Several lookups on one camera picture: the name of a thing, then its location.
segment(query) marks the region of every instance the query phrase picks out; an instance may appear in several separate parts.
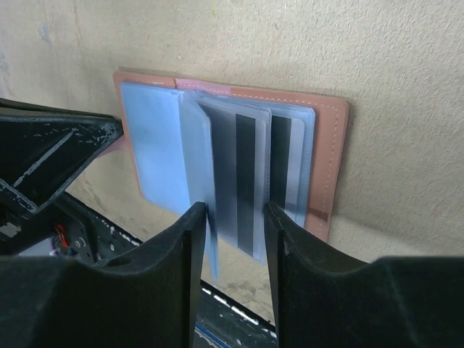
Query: card holder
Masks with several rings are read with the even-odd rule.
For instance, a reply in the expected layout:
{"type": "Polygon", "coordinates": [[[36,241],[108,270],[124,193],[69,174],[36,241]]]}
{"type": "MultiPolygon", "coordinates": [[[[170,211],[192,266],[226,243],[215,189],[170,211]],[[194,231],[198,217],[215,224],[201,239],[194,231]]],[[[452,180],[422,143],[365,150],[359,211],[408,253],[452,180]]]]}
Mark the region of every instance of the card holder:
{"type": "Polygon", "coordinates": [[[194,202],[207,203],[214,277],[218,236],[265,262],[265,203],[304,223],[310,108],[134,83],[122,83],[121,94],[144,197],[179,215],[194,202]]]}
{"type": "MultiPolygon", "coordinates": [[[[268,109],[271,112],[272,122],[270,136],[268,137],[270,149],[270,164],[268,168],[270,177],[269,199],[274,201],[280,200],[279,205],[284,204],[283,208],[299,225],[304,221],[305,229],[318,238],[324,241],[327,240],[334,203],[336,179],[347,125],[348,106],[345,101],[330,96],[273,91],[262,88],[227,86],[201,80],[142,75],[132,72],[116,72],[114,78],[119,100],[123,107],[122,121],[125,129],[125,141],[126,144],[129,145],[129,149],[132,150],[131,153],[138,173],[140,189],[146,199],[172,210],[173,212],[177,212],[178,214],[181,214],[187,209],[190,205],[191,194],[189,193],[187,180],[187,176],[190,174],[187,173],[184,161],[185,144],[182,142],[182,133],[179,131],[181,128],[181,113],[183,113],[183,111],[181,111],[182,101],[193,98],[194,103],[197,103],[195,98],[198,98],[198,96],[194,94],[202,93],[210,99],[218,97],[230,98],[230,100],[227,100],[230,104],[240,104],[243,102],[248,108],[268,109]],[[135,91],[135,93],[133,93],[135,95],[132,95],[132,98],[139,103],[139,105],[137,107],[128,106],[125,104],[127,104],[127,100],[131,99],[131,96],[130,94],[127,96],[124,94],[126,91],[129,91],[130,88],[125,86],[131,83],[138,86],[145,86],[148,89],[155,88],[157,90],[167,91],[163,93],[169,94],[173,92],[174,94],[169,94],[168,96],[164,94],[161,96],[158,95],[156,96],[157,98],[154,98],[156,101],[154,102],[153,100],[141,100],[147,97],[147,91],[143,91],[142,93],[135,91]],[[178,101],[177,106],[174,102],[176,97],[178,101]],[[160,111],[162,111],[161,113],[165,114],[165,116],[161,116],[161,120],[158,120],[157,118],[160,117],[160,111]],[[136,115],[136,117],[141,116],[143,120],[129,120],[131,115],[136,115]],[[177,130],[175,121],[166,120],[166,115],[171,115],[175,119],[178,119],[177,130]],[[300,121],[304,123],[304,132],[302,132],[300,127],[300,121]],[[162,131],[161,129],[165,128],[167,125],[171,129],[165,132],[162,131]],[[158,141],[151,139],[154,134],[156,134],[156,131],[161,133],[159,136],[155,136],[158,141]],[[312,137],[307,136],[307,133],[311,133],[312,131],[314,132],[312,137]],[[284,135],[286,134],[286,137],[283,136],[284,139],[288,139],[290,134],[291,144],[282,146],[285,142],[278,140],[278,137],[282,136],[282,133],[284,135]],[[145,142],[145,144],[140,144],[140,139],[143,139],[144,136],[146,137],[145,139],[148,140],[141,142],[145,142]],[[179,151],[179,146],[173,146],[173,144],[165,146],[161,144],[163,141],[172,142],[174,140],[179,141],[179,139],[181,139],[179,142],[179,144],[181,144],[180,148],[182,148],[181,151],[179,151]],[[161,149],[164,149],[163,151],[167,151],[167,153],[170,154],[168,157],[176,157],[177,159],[183,158],[183,160],[166,159],[166,156],[162,156],[159,151],[149,150],[151,146],[159,146],[161,149]],[[285,155],[287,150],[282,151],[282,148],[286,146],[289,148],[288,162],[286,162],[285,155]],[[140,153],[145,153],[146,156],[152,156],[153,158],[136,159],[140,157],[140,153]],[[182,163],[184,164],[183,170],[179,168],[179,164],[182,163]],[[278,175],[275,173],[273,174],[276,168],[279,169],[278,175]],[[283,174],[285,172],[287,174],[287,186],[282,184],[285,183],[283,179],[283,174]],[[308,192],[304,192],[306,191],[303,189],[305,185],[308,188],[308,192]],[[302,210],[305,210],[302,208],[305,206],[305,194],[307,197],[306,211],[301,213],[302,210]]],[[[204,112],[206,117],[210,119],[210,126],[212,127],[211,118],[205,112],[205,108],[200,107],[200,109],[204,112]]],[[[211,156],[213,161],[213,173],[211,176],[215,178],[217,176],[215,174],[216,166],[214,156],[212,154],[211,156]]],[[[215,198],[218,198],[219,195],[216,189],[215,186],[215,198]]],[[[211,221],[212,216],[216,213],[217,212],[214,210],[213,213],[209,213],[208,221],[211,221]]],[[[213,223],[211,230],[214,229],[217,233],[217,226],[214,227],[213,223]]],[[[207,236],[208,244],[206,251],[211,259],[210,264],[212,261],[214,264],[214,262],[216,262],[215,260],[217,260],[217,254],[215,257],[211,257],[210,255],[212,251],[217,251],[214,242],[215,232],[211,231],[211,234],[207,236]]],[[[262,255],[259,255],[259,252],[255,250],[253,250],[253,256],[262,260],[262,255]]]]}

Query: beige wall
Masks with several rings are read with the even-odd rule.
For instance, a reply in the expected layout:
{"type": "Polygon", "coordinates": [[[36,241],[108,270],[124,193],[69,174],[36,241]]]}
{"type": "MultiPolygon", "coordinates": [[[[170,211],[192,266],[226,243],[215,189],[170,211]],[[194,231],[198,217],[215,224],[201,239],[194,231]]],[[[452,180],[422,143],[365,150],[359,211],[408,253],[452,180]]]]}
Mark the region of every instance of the beige wall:
{"type": "MultiPolygon", "coordinates": [[[[343,96],[331,243],[360,257],[462,254],[463,18],[459,0],[3,0],[0,96],[119,115],[120,67],[343,96]]],[[[72,192],[142,234],[174,219],[136,195],[123,153],[72,192]]]]}

